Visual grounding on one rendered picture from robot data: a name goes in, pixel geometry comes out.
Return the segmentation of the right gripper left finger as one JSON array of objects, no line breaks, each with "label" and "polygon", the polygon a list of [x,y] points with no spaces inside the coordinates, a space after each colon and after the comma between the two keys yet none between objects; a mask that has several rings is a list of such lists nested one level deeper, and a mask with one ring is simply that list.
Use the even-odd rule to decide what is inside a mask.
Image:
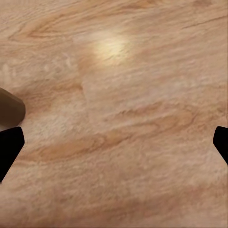
[{"label": "right gripper left finger", "polygon": [[20,126],[0,131],[0,183],[25,144]]}]

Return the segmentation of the pillar candle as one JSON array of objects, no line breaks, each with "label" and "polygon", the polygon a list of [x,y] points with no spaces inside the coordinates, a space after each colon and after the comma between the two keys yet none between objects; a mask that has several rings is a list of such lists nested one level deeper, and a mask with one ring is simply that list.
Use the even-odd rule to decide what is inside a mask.
[{"label": "pillar candle", "polygon": [[24,116],[23,101],[0,88],[0,131],[18,127]]}]

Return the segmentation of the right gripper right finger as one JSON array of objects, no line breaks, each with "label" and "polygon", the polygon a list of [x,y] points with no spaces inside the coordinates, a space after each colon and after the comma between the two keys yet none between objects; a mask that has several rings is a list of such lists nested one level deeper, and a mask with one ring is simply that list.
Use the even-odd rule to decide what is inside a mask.
[{"label": "right gripper right finger", "polygon": [[213,144],[228,164],[228,128],[222,126],[216,128]]}]

